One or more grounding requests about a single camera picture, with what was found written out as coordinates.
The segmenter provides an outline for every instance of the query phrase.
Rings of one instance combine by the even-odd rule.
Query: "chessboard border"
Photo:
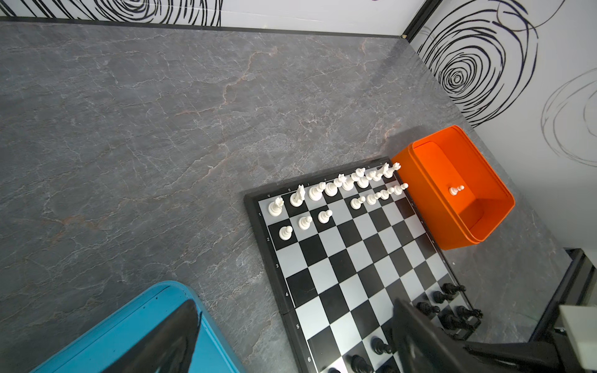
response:
[[[357,162],[351,162],[346,165],[342,165],[339,167],[329,168],[318,172],[313,172],[311,174],[302,175],[299,177],[294,177],[290,180],[285,180],[284,183],[271,183],[265,186],[260,186],[253,190],[248,191],[245,194],[244,201],[245,207],[247,209],[247,213],[249,215],[249,221],[251,222],[251,226],[253,227],[253,233],[257,240],[257,246],[259,247],[259,251],[261,253],[261,257],[264,261],[264,266],[266,269],[266,273],[272,287],[273,295],[278,304],[278,309],[282,316],[282,321],[284,323],[284,328],[286,329],[288,339],[290,341],[290,346],[294,354],[294,358],[297,362],[298,367],[300,368],[301,372],[315,372],[314,370],[315,365],[313,363],[307,364],[305,361],[305,356],[311,357],[312,354],[307,345],[307,341],[304,340],[304,336],[302,336],[302,331],[300,330],[300,323],[298,317],[295,312],[293,301],[290,297],[290,290],[284,286],[286,283],[284,279],[284,275],[282,274],[282,269],[277,260],[276,256],[276,249],[273,246],[272,240],[269,239],[269,232],[267,230],[267,225],[265,223],[264,218],[261,216],[261,209],[259,207],[259,201],[269,198],[272,195],[284,195],[293,190],[296,190],[299,184],[307,186],[315,185],[320,181],[324,180],[327,181],[332,175],[337,175],[338,173],[351,173],[356,167],[365,167],[365,169],[370,169],[374,167],[382,166],[384,163],[390,163],[390,159],[388,157],[382,158],[374,158],[374,159],[364,159]],[[400,175],[395,171],[394,177],[402,184],[402,178]],[[445,255],[440,249],[439,245],[435,242],[433,235],[430,233],[429,228],[425,224],[423,220],[421,220],[420,211],[416,207],[413,199],[411,198],[410,194],[408,193],[408,189],[405,190],[405,196],[407,198],[408,203],[413,208],[414,212],[417,214],[419,220],[421,221],[425,232],[429,236],[435,251],[440,255],[442,261],[444,262],[448,273],[452,280],[459,285],[460,282],[456,278],[452,268],[450,267],[449,262],[445,258]],[[466,296],[466,293],[461,292],[461,295],[465,301],[465,303],[473,309],[469,299]],[[481,321],[478,319],[474,319],[475,329],[481,324]],[[472,331],[467,331],[465,334],[460,335],[451,335],[454,339],[458,340],[467,340],[471,335]]]

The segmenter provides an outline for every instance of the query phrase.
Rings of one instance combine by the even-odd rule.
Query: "white square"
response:
[[[383,206],[382,208],[383,211],[386,213],[387,220],[390,222],[391,225],[400,223],[402,220],[404,220],[396,204],[388,204]]]
[[[404,290],[407,291],[408,298],[410,298],[411,301],[425,292],[425,289],[423,289],[423,285],[421,285],[421,282],[418,280],[417,273],[414,271],[414,269],[408,271],[406,275],[400,278],[400,280],[402,281]]]
[[[319,234],[319,238],[321,239],[321,243],[323,244],[325,253],[328,257],[346,248],[344,246],[344,240],[342,239],[342,236],[340,236],[340,232],[338,232],[338,227],[324,230]]]
[[[396,267],[394,267],[394,263],[389,256],[376,262],[375,268],[377,269],[377,274],[379,275],[384,287],[391,285],[394,281],[400,278],[398,272],[396,271]]]
[[[296,309],[296,312],[306,340],[321,332],[330,324],[319,297],[315,297],[300,306]]]
[[[304,260],[303,251],[300,249],[298,242],[276,251],[276,255],[284,278],[307,268],[307,262]]]
[[[392,227],[385,228],[379,232],[379,238],[381,238],[381,242],[386,248],[388,254],[402,246],[400,240],[396,236],[396,232],[394,232],[394,228]]]
[[[343,199],[330,203],[328,208],[334,213],[334,223],[337,226],[352,220],[352,215],[348,211],[348,206],[346,206],[346,202]]]
[[[355,270],[357,272],[368,265],[373,264],[373,260],[371,259],[369,251],[367,250],[365,242],[363,241],[359,241],[351,247],[346,248],[346,251],[348,251],[350,260],[352,260],[352,264],[355,266]]]
[[[355,320],[350,312],[334,321],[330,327],[342,355],[361,341],[359,329],[356,328]]]
[[[425,233],[425,228],[423,228],[423,225],[416,214],[404,219],[404,222],[407,224],[408,230],[413,234],[413,238],[417,238]]]
[[[390,300],[390,296],[387,294],[385,289],[382,289],[380,292],[369,298],[369,303],[371,303],[371,308],[377,317],[379,325],[382,325],[392,318],[394,306],[392,305],[392,300]]]
[[[367,351],[367,355],[369,356],[369,360],[371,360],[371,365],[373,366],[373,369],[377,370],[390,357],[392,357],[392,355],[387,354],[387,353],[383,353],[381,355],[376,354],[375,351],[373,351],[373,349],[371,348],[371,341],[373,340],[373,338],[379,338],[385,344],[388,344],[388,343],[387,343],[386,336],[384,335],[383,331],[381,330],[381,327],[378,327],[377,329],[375,329],[373,331],[373,333],[371,333],[370,335],[367,335],[363,339],[363,344],[365,345],[365,350]]]
[[[314,265],[309,267],[311,278],[317,289],[317,294],[321,294],[327,289],[331,288],[338,283],[334,269],[330,263],[330,259],[326,258],[320,260]]]
[[[433,273],[433,277],[435,277],[436,280],[440,280],[448,274],[448,269],[438,253],[431,255],[431,257],[427,259],[427,265],[429,266],[429,269],[431,269],[431,273]]]
[[[417,267],[419,264],[425,261],[425,257],[421,252],[421,249],[418,248],[416,241],[411,241],[403,246],[404,254],[407,255],[408,261],[411,262],[411,266],[413,268]]]
[[[373,225],[369,214],[357,216],[353,220],[355,221],[356,228],[359,230],[362,239],[371,237],[377,233],[377,229],[375,228],[375,225]]]
[[[367,300],[367,293],[358,274],[340,282],[340,289],[344,294],[346,305],[351,311]]]

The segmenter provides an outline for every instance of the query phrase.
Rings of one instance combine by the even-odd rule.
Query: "gray marble surface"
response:
[[[248,372],[294,372],[244,191],[462,126],[517,200],[447,252],[481,341],[528,338],[569,259],[401,39],[0,23],[0,371],[152,284],[202,298]]]

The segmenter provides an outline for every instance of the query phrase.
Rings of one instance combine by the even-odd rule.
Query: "orange container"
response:
[[[410,144],[399,162],[403,182],[443,250],[484,241],[514,208],[514,197],[458,126]],[[455,196],[451,187],[464,186]]]

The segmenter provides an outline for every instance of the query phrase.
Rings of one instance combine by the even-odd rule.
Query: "black pawn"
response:
[[[442,290],[446,294],[456,295],[456,293],[458,293],[459,291],[466,291],[466,287],[464,287],[463,285],[456,286],[451,282],[446,282],[442,285]]]
[[[429,316],[429,315],[431,315],[431,313],[439,313],[439,311],[440,311],[438,306],[432,306],[431,304],[429,304],[427,302],[417,303],[417,309],[419,311],[423,312],[423,314],[425,316]]]
[[[433,292],[433,301],[435,303],[442,304],[445,300],[452,300],[452,297],[450,297],[447,294],[442,293],[441,291]]]
[[[445,316],[442,317],[440,320],[444,328],[447,330],[456,330],[456,329],[464,329],[464,330],[475,330],[475,327],[471,324],[467,323],[463,319],[454,316],[451,313],[447,313]]]
[[[354,355],[350,361],[350,367],[354,373],[373,373],[373,367],[367,363],[367,360]]]
[[[475,309],[475,310],[469,310],[465,306],[458,306],[458,307],[456,307],[456,314],[459,317],[462,317],[464,319],[468,319],[471,316],[476,317],[478,319],[482,319],[483,318],[483,312],[481,310],[477,310],[477,309]]]
[[[389,344],[385,344],[381,340],[381,338],[377,337],[371,340],[371,348],[378,355],[381,355],[383,353],[393,353],[392,346],[390,346]]]

